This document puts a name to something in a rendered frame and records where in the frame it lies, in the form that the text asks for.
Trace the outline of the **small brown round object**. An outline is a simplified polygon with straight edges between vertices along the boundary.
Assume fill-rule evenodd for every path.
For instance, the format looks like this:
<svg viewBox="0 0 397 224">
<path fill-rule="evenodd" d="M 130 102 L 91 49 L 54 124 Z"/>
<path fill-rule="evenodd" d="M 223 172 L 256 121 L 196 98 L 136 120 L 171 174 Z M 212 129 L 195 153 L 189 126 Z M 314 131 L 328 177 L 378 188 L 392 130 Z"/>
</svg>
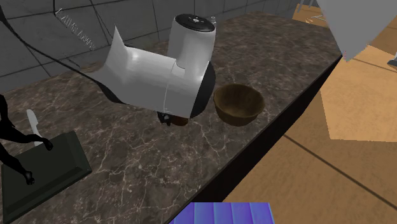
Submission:
<svg viewBox="0 0 397 224">
<path fill-rule="evenodd" d="M 185 126 L 188 123 L 188 118 L 183 118 L 180 116 L 173 116 L 171 118 L 171 123 L 177 126 Z"/>
</svg>

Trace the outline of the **black human figure statue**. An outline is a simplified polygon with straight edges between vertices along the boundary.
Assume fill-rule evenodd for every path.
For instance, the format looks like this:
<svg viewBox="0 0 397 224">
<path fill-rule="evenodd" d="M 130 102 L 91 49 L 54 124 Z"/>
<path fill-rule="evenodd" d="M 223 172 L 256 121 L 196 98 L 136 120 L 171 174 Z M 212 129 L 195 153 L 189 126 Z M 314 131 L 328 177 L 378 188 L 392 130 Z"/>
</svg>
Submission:
<svg viewBox="0 0 397 224">
<path fill-rule="evenodd" d="M 37 134 L 25 135 L 17 130 L 14 124 L 8 117 L 8 105 L 6 99 L 0 94 L 0 139 L 12 141 L 15 143 L 31 143 L 31 142 L 42 142 L 48 151 L 53 149 L 53 144 L 47 139 Z M 31 171 L 27 171 L 20 161 L 11 156 L 4 146 L 0 143 L 0 161 L 13 170 L 20 173 L 26 180 L 28 185 L 34 184 L 35 180 L 32 176 Z"/>
</svg>

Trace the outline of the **white knife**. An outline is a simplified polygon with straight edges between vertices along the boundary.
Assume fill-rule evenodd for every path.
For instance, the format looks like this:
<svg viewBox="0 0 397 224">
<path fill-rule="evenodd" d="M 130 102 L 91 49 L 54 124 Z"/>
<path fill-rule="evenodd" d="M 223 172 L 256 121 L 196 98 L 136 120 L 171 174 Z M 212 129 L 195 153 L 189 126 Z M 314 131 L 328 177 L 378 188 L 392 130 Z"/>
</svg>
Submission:
<svg viewBox="0 0 397 224">
<path fill-rule="evenodd" d="M 28 117 L 33 134 L 36 134 L 39 137 L 41 137 L 41 135 L 38 131 L 38 128 L 37 128 L 37 125 L 39 122 L 38 122 L 38 119 L 36 118 L 35 113 L 31 109 L 27 109 L 26 113 L 27 113 L 27 117 Z"/>
</svg>

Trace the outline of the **brown wooden bowl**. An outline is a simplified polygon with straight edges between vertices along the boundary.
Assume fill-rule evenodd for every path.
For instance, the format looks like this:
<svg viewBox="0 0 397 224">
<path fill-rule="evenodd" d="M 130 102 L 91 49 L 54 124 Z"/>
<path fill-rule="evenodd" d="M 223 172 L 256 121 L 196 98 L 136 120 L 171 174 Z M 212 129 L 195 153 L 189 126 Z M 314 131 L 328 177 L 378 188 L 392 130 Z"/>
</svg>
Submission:
<svg viewBox="0 0 397 224">
<path fill-rule="evenodd" d="M 259 91 L 239 83 L 217 88 L 213 101 L 219 118 L 236 127 L 251 123 L 265 107 L 264 97 Z"/>
</svg>

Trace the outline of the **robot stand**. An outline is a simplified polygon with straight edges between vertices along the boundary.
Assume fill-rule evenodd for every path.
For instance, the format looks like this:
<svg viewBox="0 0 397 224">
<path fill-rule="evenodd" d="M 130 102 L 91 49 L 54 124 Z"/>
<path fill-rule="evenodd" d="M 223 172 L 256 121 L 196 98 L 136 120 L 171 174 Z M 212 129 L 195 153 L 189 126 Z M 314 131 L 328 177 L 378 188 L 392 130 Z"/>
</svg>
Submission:
<svg viewBox="0 0 397 224">
<path fill-rule="evenodd" d="M 275 224 L 268 202 L 191 202 L 168 224 Z"/>
</svg>

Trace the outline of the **dark green square plinth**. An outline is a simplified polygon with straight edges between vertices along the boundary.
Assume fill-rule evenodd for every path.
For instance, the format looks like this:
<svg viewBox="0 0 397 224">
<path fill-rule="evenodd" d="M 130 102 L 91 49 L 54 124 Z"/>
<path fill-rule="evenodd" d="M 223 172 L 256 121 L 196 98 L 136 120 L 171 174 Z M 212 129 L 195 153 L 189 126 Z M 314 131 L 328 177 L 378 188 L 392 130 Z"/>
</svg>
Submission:
<svg viewBox="0 0 397 224">
<path fill-rule="evenodd" d="M 1 166 L 3 224 L 10 224 L 92 172 L 74 131 L 60 134 L 51 142 L 51 151 L 40 144 L 16 156 L 32 171 L 33 185 L 27 185 L 8 166 Z"/>
</svg>

